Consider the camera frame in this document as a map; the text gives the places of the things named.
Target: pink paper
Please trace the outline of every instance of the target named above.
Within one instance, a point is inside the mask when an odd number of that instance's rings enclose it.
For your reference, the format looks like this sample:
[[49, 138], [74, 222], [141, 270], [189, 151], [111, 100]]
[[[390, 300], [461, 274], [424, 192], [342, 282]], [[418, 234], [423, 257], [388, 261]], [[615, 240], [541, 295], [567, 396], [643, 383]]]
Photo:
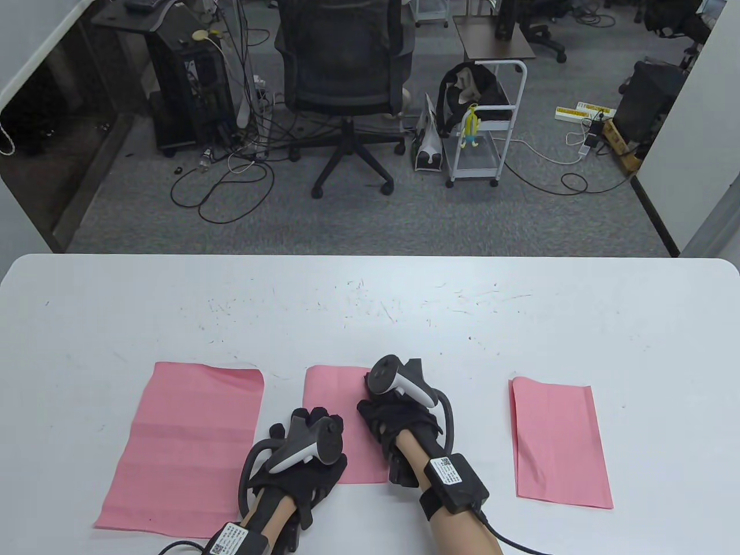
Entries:
[[157, 363], [95, 526], [210, 538], [236, 520], [263, 390], [259, 370]]
[[342, 439], [347, 469], [340, 484], [388, 482], [388, 464], [380, 445], [357, 412], [357, 403], [367, 399], [364, 378], [369, 371], [354, 366], [312, 366], [306, 371], [303, 406], [308, 410], [326, 407], [330, 414], [339, 414], [344, 420]]
[[509, 381], [517, 496], [614, 508], [591, 387]]

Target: black glove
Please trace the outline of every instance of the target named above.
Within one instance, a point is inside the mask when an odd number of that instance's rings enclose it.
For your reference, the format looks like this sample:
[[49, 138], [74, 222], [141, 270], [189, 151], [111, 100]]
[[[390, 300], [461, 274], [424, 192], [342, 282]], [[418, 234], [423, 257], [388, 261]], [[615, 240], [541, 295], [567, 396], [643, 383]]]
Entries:
[[[311, 426], [321, 417], [327, 417], [329, 413], [324, 407], [317, 407], [311, 414], [305, 408], [296, 408], [294, 417], [302, 418], [307, 426]], [[337, 414], [331, 418], [337, 423], [340, 431], [344, 429], [344, 422]], [[285, 427], [275, 424], [270, 428], [270, 437], [282, 440], [285, 437]], [[337, 484], [344, 469], [347, 468], [347, 456], [342, 453], [339, 460], [333, 465], [325, 465], [321, 461], [311, 459], [309, 462], [299, 462], [290, 468], [276, 474], [270, 474], [264, 467], [249, 480], [247, 487], [254, 489], [257, 495], [262, 489], [268, 491], [279, 490], [291, 497], [297, 507], [300, 527], [306, 530], [313, 522], [311, 509], [315, 507]]]
[[383, 448], [383, 457], [391, 467], [391, 482], [409, 488], [418, 487], [416, 475], [396, 447], [396, 438], [401, 431], [409, 430], [431, 456], [435, 452], [435, 445], [437, 449], [440, 448], [437, 437], [443, 432], [437, 424], [437, 418], [408, 395], [400, 396], [395, 391], [374, 395], [369, 390], [368, 395], [369, 400], [361, 400], [357, 404], [357, 411]]

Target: chair base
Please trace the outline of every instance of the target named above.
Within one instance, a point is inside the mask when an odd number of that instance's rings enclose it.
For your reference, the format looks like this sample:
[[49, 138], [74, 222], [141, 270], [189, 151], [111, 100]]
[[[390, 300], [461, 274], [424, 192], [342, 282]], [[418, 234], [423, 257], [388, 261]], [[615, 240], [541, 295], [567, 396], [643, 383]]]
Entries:
[[380, 192], [387, 196], [393, 193], [393, 189], [395, 187], [393, 178], [391, 177], [391, 174], [389, 174], [386, 169], [380, 165], [380, 162], [378, 162], [365, 148], [366, 144], [385, 143], [397, 143], [396, 148], [394, 149], [394, 152], [397, 155], [403, 155], [404, 152], [406, 152], [406, 143], [403, 135], [400, 133], [382, 134], [355, 132], [354, 121], [352, 118], [342, 118], [342, 129], [339, 135], [291, 142], [290, 145], [288, 145], [288, 159], [291, 162], [300, 160], [300, 149], [336, 147], [332, 157], [329, 159], [329, 162], [326, 163], [326, 166], [315, 181], [314, 186], [311, 188], [311, 196], [313, 198], [321, 198], [323, 197], [324, 181], [326, 181], [345, 155], [350, 155], [353, 152], [356, 152], [368, 166], [375, 170], [380, 177], [386, 180], [386, 182], [381, 186]]
[[550, 39], [550, 29], [547, 25], [530, 26], [521, 23], [519, 28], [522, 30], [524, 38], [530, 44], [541, 44], [543, 47], [554, 50], [556, 53], [555, 60], [558, 64], [564, 64], [568, 57], [565, 55], [565, 47], [559, 42]]

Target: metal shelf cart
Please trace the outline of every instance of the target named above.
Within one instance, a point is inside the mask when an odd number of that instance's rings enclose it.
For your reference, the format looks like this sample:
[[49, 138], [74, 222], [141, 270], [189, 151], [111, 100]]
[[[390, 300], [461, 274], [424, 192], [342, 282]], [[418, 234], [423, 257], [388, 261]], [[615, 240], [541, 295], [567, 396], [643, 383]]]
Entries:
[[[514, 65], [518, 67], [519, 69], [517, 71], [521, 71], [521, 79], [519, 81], [517, 99], [512, 104], [509, 101], [511, 96], [506, 94], [503, 85], [498, 81], [499, 93], [505, 99], [506, 104], [479, 105], [474, 108], [474, 111], [478, 112], [479, 117], [481, 112], [492, 112], [492, 119], [484, 120], [481, 118], [477, 134], [478, 146], [474, 147], [472, 144], [467, 144], [463, 147], [465, 136], [462, 130], [465, 129], [468, 120], [472, 117], [473, 109], [468, 109], [462, 117], [460, 124], [452, 130], [447, 138], [442, 140], [445, 147], [445, 158], [449, 168], [449, 179], [445, 184], [448, 189], [454, 186], [455, 180], [465, 178], [488, 178], [492, 187], [498, 186], [504, 161], [506, 160], [506, 153], [511, 143], [511, 133], [514, 131], [514, 124], [517, 122], [517, 113], [519, 113], [519, 105], [522, 103], [522, 94], [524, 93], [524, 86], [527, 81], [527, 66], [523, 61], [481, 60], [475, 63], [489, 67], [496, 76], [498, 76], [501, 66]], [[499, 142], [503, 142], [501, 151], [496, 146], [497, 140], [494, 140], [493, 132], [506, 133], [505, 138], [497, 139]]]
[[445, 27], [450, 26], [450, 0], [411, 0], [410, 3], [417, 27], [421, 27], [423, 21], [444, 21]]

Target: forearm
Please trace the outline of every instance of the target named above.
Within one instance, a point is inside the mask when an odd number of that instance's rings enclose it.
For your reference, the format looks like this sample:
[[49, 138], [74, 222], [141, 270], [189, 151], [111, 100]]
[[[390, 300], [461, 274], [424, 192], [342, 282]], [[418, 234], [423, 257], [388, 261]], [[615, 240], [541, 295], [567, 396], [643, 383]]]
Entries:
[[[419, 481], [422, 492], [431, 487], [424, 474], [429, 456], [416, 441], [414, 435], [404, 430], [398, 434], [396, 446], [408, 460]], [[431, 531], [442, 555], [502, 555], [501, 547], [472, 511], [451, 514], [442, 507], [434, 513]]]
[[[260, 493], [257, 495], [257, 499], [255, 500], [255, 504], [252, 506], [251, 509], [249, 509], [249, 513], [244, 517], [244, 520], [241, 521], [240, 526], [242, 528], [246, 528], [250, 519], [257, 513], [257, 511], [259, 511], [263, 492], [264, 490], [260, 491]], [[275, 546], [275, 542], [278, 540], [278, 536], [283, 530], [283, 526], [285, 526], [286, 522], [288, 522], [288, 519], [291, 515], [293, 515], [294, 512], [295, 502], [292, 498], [288, 496], [285, 496], [277, 504], [277, 508], [272, 513], [272, 516], [267, 521], [267, 524], [265, 524], [265, 527], [260, 532], [260, 534], [267, 538], [267, 541], [270, 544], [270, 550], [272, 550], [272, 548]]]

